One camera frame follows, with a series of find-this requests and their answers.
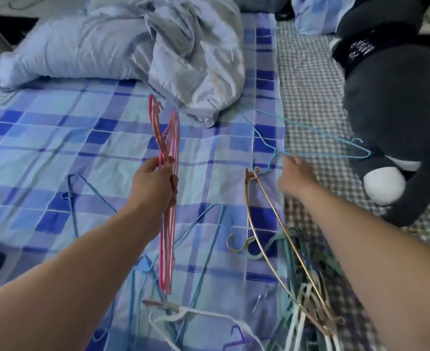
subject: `gray stuffed animal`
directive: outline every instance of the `gray stuffed animal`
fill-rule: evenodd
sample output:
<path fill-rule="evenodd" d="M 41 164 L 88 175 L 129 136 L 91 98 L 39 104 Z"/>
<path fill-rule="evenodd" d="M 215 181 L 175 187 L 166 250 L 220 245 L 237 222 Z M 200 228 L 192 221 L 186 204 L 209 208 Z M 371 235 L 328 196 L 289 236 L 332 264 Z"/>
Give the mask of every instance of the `gray stuffed animal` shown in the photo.
<path fill-rule="evenodd" d="M 430 49 L 417 44 L 430 0 L 357 0 L 337 27 L 343 105 L 372 155 L 350 159 L 384 219 L 412 224 L 430 210 Z M 362 156 L 359 149 L 352 155 Z"/>

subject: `bed sheet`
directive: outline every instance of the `bed sheet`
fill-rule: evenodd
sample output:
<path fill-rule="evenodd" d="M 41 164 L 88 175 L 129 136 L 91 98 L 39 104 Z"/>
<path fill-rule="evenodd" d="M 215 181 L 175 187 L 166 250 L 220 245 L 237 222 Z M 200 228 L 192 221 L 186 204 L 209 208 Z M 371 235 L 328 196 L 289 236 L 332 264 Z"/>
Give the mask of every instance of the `bed sheet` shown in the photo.
<path fill-rule="evenodd" d="M 331 36 L 304 36 L 293 22 L 278 24 L 278 68 L 281 98 L 286 118 L 311 125 L 348 140 L 352 132 L 342 107 L 344 77 L 330 58 Z M 287 124 L 285 148 L 296 153 L 345 154 L 338 141 Z M 381 215 L 382 207 L 368 199 L 362 183 L 352 172 L 347 159 L 307 158 L 313 163 L 323 185 L 360 207 Z M 297 226 L 316 242 L 326 245 L 317 225 L 297 202 L 285 201 L 286 223 Z M 425 212 L 412 227 L 419 238 L 430 244 L 430 212 Z M 384 350 L 367 313 L 344 280 L 328 279 L 335 313 L 346 319 L 340 338 L 346 350 Z"/>
<path fill-rule="evenodd" d="M 223 204 L 225 211 L 219 229 L 220 206 L 216 206 L 177 248 L 170 300 L 189 304 L 218 230 L 196 308 L 246 318 L 254 332 L 265 338 L 278 317 L 276 293 L 260 303 L 255 313 L 252 305 L 266 290 L 276 291 L 276 279 L 264 261 L 248 261 L 243 254 L 229 251 L 226 239 L 234 234 L 233 245 L 241 246 L 249 234 L 244 169 L 252 159 L 265 169 L 272 154 L 240 114 L 278 150 L 284 147 L 284 123 L 274 17 L 245 14 L 242 20 L 247 80 L 240 103 L 279 118 L 234 105 L 216 126 L 205 129 L 181 116 L 176 236 L 211 204 Z M 134 172 L 158 153 L 148 119 L 149 93 L 148 87 L 135 81 L 43 79 L 0 107 L 0 249 L 7 253 L 0 285 L 52 258 L 73 241 L 71 212 L 62 197 L 68 175 L 85 177 L 115 208 L 124 205 Z M 279 164 L 274 162 L 263 181 L 283 217 L 284 202 L 276 188 Z M 73 178 L 71 182 L 78 230 L 83 234 L 113 212 L 82 181 Z M 277 231 L 273 210 L 258 189 L 250 191 L 250 203 L 254 223 L 263 239 L 269 239 Z M 157 240 L 153 241 L 146 253 L 153 257 L 157 246 Z M 269 254 L 286 277 L 276 249 Z M 143 279 L 144 274 L 137 272 L 134 285 L 129 278 L 124 283 L 108 337 L 90 348 L 101 349 L 106 343 L 107 350 L 127 349 L 135 336 L 129 337 L 127 328 L 130 290 L 140 290 Z M 149 298 L 151 283 L 143 291 L 144 298 Z M 154 330 L 148 330 L 148 311 L 139 309 L 139 301 L 134 301 L 131 333 L 140 314 L 139 349 L 169 349 Z M 221 350 L 237 337 L 232 336 L 231 327 L 213 318 L 190 320 L 184 337 L 186 350 Z"/>

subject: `hand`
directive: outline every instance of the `hand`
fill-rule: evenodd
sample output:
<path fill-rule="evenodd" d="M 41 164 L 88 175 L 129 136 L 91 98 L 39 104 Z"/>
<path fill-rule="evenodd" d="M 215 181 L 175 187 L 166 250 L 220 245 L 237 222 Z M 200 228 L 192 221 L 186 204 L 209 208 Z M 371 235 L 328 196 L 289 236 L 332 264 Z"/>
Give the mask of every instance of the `hand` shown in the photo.
<path fill-rule="evenodd" d="M 320 187 L 320 183 L 311 164 L 296 155 L 283 155 L 283 172 L 278 186 L 285 195 L 301 200 L 305 191 L 311 187 Z"/>
<path fill-rule="evenodd" d="M 176 204 L 178 178 L 173 175 L 173 158 L 161 170 L 158 157 L 145 161 L 136 171 L 127 204 L 122 211 L 144 211 L 155 216 L 161 222 L 161 216 L 168 207 Z"/>

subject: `plush toy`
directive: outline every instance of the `plush toy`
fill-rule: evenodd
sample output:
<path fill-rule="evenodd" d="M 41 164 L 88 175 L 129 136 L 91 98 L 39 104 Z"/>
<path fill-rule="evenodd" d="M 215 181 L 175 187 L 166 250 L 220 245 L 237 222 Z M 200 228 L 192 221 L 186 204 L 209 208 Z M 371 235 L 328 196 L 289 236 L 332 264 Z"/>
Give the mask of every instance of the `plush toy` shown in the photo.
<path fill-rule="evenodd" d="M 350 159 L 384 219 L 408 226 L 430 210 L 430 49 L 417 44 L 430 0 L 357 0 L 338 24 L 333 57 L 343 105 L 372 154 Z M 352 153 L 362 156 L 362 151 Z"/>

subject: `person's right hand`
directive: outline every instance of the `person's right hand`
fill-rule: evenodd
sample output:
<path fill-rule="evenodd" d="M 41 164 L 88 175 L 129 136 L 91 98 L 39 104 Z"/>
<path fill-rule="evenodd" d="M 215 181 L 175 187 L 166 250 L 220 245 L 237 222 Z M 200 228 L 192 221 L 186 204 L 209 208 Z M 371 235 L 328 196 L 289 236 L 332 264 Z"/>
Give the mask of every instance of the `person's right hand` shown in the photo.
<path fill-rule="evenodd" d="M 320 187 L 311 164 L 296 155 L 283 155 L 283 172 L 278 180 L 283 194 L 300 199 L 304 192 Z"/>

